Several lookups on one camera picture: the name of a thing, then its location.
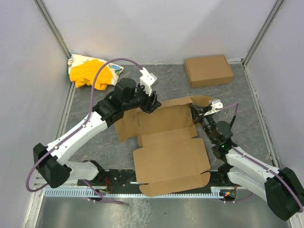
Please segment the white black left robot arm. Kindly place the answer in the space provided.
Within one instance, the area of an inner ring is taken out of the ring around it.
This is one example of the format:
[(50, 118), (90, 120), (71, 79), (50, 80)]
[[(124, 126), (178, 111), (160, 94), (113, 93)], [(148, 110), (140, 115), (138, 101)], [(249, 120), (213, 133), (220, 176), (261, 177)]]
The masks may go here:
[(72, 162), (70, 157), (91, 138), (123, 118), (128, 110), (140, 108), (152, 113), (161, 103), (152, 89), (153, 76), (140, 77), (140, 83), (130, 78), (121, 79), (114, 90), (93, 106), (89, 114), (59, 139), (44, 146), (38, 143), (34, 149), (36, 169), (51, 188), (57, 188), (69, 180), (94, 180), (102, 167), (96, 161)]

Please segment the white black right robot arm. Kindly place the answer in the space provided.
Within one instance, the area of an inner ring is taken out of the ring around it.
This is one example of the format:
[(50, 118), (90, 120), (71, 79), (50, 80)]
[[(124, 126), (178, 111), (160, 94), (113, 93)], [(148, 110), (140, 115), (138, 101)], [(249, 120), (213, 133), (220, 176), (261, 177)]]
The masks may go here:
[(225, 121), (215, 122), (213, 115), (224, 110), (220, 100), (207, 106), (190, 104), (192, 121), (200, 124), (215, 157), (224, 162), (218, 171), (231, 183), (242, 186), (263, 199), (271, 211), (287, 221), (304, 211), (304, 188), (295, 172), (268, 165), (245, 152), (232, 141), (232, 126)]

